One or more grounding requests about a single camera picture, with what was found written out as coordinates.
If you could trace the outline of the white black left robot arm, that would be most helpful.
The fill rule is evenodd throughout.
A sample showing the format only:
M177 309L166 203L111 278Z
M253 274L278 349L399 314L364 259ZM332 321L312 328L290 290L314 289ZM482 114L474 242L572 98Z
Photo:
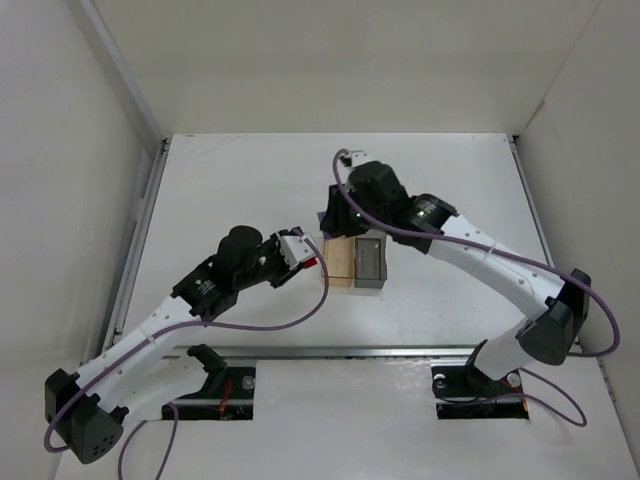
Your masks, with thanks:
M62 368L45 381L43 444L71 451L83 464L108 453L143 410L160 410L172 398L221 376L226 365L194 339L233 308L241 291L261 283L279 288L316 264L312 237L295 227L264 238L239 225L215 254L180 280L136 329L72 373Z

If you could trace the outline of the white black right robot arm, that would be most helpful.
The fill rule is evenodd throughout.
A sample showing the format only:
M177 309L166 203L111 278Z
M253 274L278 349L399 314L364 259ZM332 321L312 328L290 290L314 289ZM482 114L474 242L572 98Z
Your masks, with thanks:
M484 234L454 206L428 193L411 196L393 169L369 161L328 190L321 231L330 238L378 230L393 241L459 268L510 301L524 316L494 339L481 341L462 370L474 396L498 394L501 381L538 361L559 366L569 356L589 310L579 269L568 280L514 261L513 252Z

